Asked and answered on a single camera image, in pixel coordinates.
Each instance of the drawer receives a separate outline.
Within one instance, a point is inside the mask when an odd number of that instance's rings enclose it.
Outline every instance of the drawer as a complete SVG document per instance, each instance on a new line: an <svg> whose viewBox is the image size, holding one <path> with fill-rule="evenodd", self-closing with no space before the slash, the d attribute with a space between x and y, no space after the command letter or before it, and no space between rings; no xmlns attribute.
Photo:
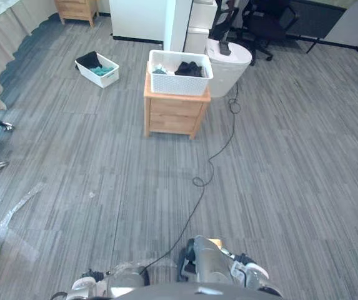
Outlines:
<svg viewBox="0 0 358 300"><path fill-rule="evenodd" d="M151 99L151 113L155 114L196 117L199 115L201 106L202 104L199 102Z"/></svg>
<svg viewBox="0 0 358 300"><path fill-rule="evenodd" d="M194 129L196 119L196 117L151 113L149 129L151 131L189 133Z"/></svg>
<svg viewBox="0 0 358 300"><path fill-rule="evenodd" d="M73 16L81 16L82 14L88 14L88 7L83 3L58 3L60 12L71 14Z"/></svg>
<svg viewBox="0 0 358 300"><path fill-rule="evenodd" d="M55 0L55 1L58 2L58 4L61 4L61 3L67 3L67 4L81 3L81 4L84 4L84 3L86 3L86 0Z"/></svg>

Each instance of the white trash can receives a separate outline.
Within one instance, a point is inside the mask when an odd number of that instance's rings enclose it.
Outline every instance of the white trash can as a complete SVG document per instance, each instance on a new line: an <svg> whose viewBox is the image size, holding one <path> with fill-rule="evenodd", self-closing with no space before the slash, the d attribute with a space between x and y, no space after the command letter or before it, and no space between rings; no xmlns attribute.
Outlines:
<svg viewBox="0 0 358 300"><path fill-rule="evenodd" d="M211 61L214 77L209 81L209 91L212 98L223 97L233 87L252 61L252 54L244 47L229 43L231 54L222 55L219 41L208 39L206 54Z"/></svg>

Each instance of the black cable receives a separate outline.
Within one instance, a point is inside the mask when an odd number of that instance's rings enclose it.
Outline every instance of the black cable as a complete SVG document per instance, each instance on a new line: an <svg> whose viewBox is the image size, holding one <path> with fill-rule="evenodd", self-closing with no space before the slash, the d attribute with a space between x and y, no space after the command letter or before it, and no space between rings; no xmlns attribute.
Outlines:
<svg viewBox="0 0 358 300"><path fill-rule="evenodd" d="M142 274L148 267L151 267L153 264L157 263L158 261L160 261L162 258L168 256L172 250L176 247L176 245L179 243L179 241L181 240L181 237L183 237L184 231L187 229L187 226L190 223L191 217L192 215L195 213L195 211L198 208L199 203L201 202L202 197L204 197L204 193L205 193L205 187L211 183L212 179L215 176L215 167L214 164L212 163L212 160L218 156L220 153L223 152L223 150L225 150L225 148L229 145L229 143L231 142L233 136L234 136L234 132L236 130L236 114L238 114L241 111L241 106L238 103L238 95L239 95L239 85L238 83L236 83L236 96L234 98L230 98L228 100L228 105L229 105L229 111L230 113L233 115L233 123L232 123L232 132L230 134L229 139L227 140L227 142L225 143L225 145L218 151L216 152L214 155L212 155L209 159L208 159L208 163L212 168L212 172L211 172L211 176L209 178L208 181L204 181L201 177L196 176L192 179L192 184L195 185L198 188L202 188L201 191L201 195L198 198L198 201L196 203L196 205L194 206L194 209L191 211L190 216L188 217L186 224L184 225L178 239L176 240L176 242L174 242L173 246L169 248L168 251L166 251L165 254L163 254L162 256L160 256L159 258L157 258L156 260L154 260L153 262L149 263L141 272L140 274Z"/></svg>

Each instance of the white laundry basket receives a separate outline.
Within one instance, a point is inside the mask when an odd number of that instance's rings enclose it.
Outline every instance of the white laundry basket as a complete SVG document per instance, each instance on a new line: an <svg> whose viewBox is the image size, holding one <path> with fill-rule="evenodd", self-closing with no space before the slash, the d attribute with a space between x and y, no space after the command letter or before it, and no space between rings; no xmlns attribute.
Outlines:
<svg viewBox="0 0 358 300"><path fill-rule="evenodd" d="M202 67L203 77L152 73L158 65L175 72L183 61L185 63L194 61ZM151 91L161 94L200 96L204 94L209 80L214 77L211 62L206 55L162 50L149 52L148 72L151 75Z"/></svg>
<svg viewBox="0 0 358 300"><path fill-rule="evenodd" d="M119 65L110 61L108 58L102 56L97 53L98 61L102 64L103 67L113 67L111 72L106 73L103 76L98 76L96 73L90 71L88 68L82 66L77 61L74 61L79 68L80 74L82 74L85 78L92 81L102 88L106 88L108 85L114 83L119 79Z"/></svg>

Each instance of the wooden nightstand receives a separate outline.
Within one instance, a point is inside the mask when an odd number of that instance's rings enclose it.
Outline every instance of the wooden nightstand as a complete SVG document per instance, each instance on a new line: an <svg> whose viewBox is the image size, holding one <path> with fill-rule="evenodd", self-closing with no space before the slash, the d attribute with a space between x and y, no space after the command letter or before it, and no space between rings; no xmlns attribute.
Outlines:
<svg viewBox="0 0 358 300"><path fill-rule="evenodd" d="M144 85L144 135L158 133L189 134L194 139L211 102L207 87L202 96L181 96L151 92L151 76L146 71Z"/></svg>
<svg viewBox="0 0 358 300"><path fill-rule="evenodd" d="M63 25L65 19L89 21L91 28L94 27L92 17L98 13L97 0L54 0L59 18Z"/></svg>

